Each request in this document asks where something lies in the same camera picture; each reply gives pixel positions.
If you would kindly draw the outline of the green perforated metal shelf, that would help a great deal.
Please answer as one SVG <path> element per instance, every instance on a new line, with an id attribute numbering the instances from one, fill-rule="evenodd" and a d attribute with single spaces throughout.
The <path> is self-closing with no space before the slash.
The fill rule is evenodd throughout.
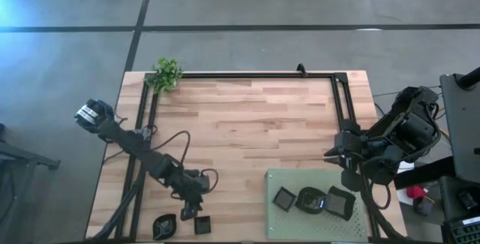
<path id="1" fill-rule="evenodd" d="M 269 169 L 265 173 L 265 234 L 268 239 L 319 242 L 367 242 L 368 215 L 358 192 L 352 216 L 346 221 L 321 212 L 307 214 L 296 207 L 285 212 L 273 203 L 281 188 L 298 194 L 302 188 L 328 191 L 331 187 L 346 191 L 341 184 L 341 172 L 325 169 Z"/>

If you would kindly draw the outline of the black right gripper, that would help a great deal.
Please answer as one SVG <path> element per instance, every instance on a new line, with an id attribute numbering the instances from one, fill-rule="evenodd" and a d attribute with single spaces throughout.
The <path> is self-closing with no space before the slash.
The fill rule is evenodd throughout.
<path id="1" fill-rule="evenodd" d="M 342 168 L 357 168 L 368 159 L 368 145 L 365 132 L 351 119 L 341 122 L 337 145 L 328 150 L 324 162 L 336 164 Z"/>

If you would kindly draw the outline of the large black bowl foreground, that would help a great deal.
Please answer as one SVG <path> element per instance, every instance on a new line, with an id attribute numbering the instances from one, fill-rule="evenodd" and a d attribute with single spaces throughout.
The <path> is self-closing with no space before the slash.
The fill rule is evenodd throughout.
<path id="1" fill-rule="evenodd" d="M 194 218 L 194 233 L 196 235 L 211 233 L 211 217 L 210 216 L 201 216 Z"/>

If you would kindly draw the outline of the black pole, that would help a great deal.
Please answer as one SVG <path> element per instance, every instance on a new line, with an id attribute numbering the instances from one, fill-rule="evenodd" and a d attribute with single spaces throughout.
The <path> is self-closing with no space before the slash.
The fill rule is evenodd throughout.
<path id="1" fill-rule="evenodd" d="M 468 74 L 455 74 L 454 78 L 456 84 L 461 89 L 470 91 L 476 87 L 478 82 L 480 82 L 480 67 L 470 71 Z"/>

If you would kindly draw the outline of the green plant in white pot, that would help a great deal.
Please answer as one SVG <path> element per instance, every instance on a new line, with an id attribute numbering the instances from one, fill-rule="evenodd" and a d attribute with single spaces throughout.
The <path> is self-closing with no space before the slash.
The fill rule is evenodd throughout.
<path id="1" fill-rule="evenodd" d="M 145 76 L 145 83 L 155 94 L 171 92 L 182 78 L 184 71 L 176 59 L 160 58 L 152 66 L 152 73 Z"/>

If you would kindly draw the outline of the black aluminium table frame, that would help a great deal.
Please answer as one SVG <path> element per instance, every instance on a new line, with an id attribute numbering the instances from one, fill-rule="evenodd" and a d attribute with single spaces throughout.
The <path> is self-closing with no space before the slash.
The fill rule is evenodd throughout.
<path id="1" fill-rule="evenodd" d="M 143 79 L 124 76 L 115 105 L 124 128 L 155 126 L 153 146 L 207 169 L 216 185 L 202 209 L 211 233 L 182 221 L 176 242 L 265 241 L 267 170 L 341 171 L 323 159 L 341 121 L 369 128 L 377 120 L 364 71 L 189 72 L 158 97 Z"/>

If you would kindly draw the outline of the black wavy-edged square plate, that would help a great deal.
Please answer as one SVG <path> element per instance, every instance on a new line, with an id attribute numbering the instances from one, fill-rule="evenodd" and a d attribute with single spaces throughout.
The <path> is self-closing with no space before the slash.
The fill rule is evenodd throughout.
<path id="1" fill-rule="evenodd" d="M 356 196 L 348 191 L 332 186 L 326 195 L 324 210 L 334 216 L 349 221 L 353 215 Z"/>

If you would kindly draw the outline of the black bowl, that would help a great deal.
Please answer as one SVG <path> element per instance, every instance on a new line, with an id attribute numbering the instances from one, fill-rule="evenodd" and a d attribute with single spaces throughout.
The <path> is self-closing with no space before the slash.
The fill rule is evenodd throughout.
<path id="1" fill-rule="evenodd" d="M 284 212 L 289 212 L 291 207 L 295 204 L 297 196 L 284 187 L 280 187 L 272 203 L 282 209 Z"/>

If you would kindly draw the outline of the red object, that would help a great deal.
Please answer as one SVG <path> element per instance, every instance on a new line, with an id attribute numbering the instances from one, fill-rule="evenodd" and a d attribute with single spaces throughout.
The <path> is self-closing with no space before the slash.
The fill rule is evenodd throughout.
<path id="1" fill-rule="evenodd" d="M 424 197 L 427 194 L 427 192 L 421 187 L 421 186 L 410 186 L 406 188 L 406 195 L 408 198 L 417 200 L 419 198 Z"/>

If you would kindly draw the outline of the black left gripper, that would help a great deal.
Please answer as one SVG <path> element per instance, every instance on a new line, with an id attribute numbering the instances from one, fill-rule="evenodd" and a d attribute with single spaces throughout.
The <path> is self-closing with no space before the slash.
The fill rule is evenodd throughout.
<path id="1" fill-rule="evenodd" d="M 198 216 L 203 210 L 202 184 L 198 182 L 199 170 L 185 170 L 183 167 L 170 165 L 164 172 L 164 186 L 171 188 L 178 197 L 189 204 L 181 209 L 181 220 Z"/>

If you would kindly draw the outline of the black crate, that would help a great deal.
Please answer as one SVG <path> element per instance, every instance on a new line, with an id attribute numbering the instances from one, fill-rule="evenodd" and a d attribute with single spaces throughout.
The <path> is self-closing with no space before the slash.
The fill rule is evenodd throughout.
<path id="1" fill-rule="evenodd" d="M 480 216 L 445 222 L 441 230 L 448 244 L 480 244 Z"/>

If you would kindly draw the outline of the black floor stand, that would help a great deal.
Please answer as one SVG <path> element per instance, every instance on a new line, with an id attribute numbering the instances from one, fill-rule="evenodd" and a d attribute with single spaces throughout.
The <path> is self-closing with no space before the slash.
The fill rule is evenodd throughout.
<path id="1" fill-rule="evenodd" d="M 5 125 L 0 123 L 0 191 L 2 185 L 9 187 L 10 201 L 0 214 L 0 244 L 5 243 L 8 231 L 17 216 L 17 208 L 23 202 L 39 165 L 57 170 L 60 160 L 23 150 L 10 145 L 3 138 Z"/>

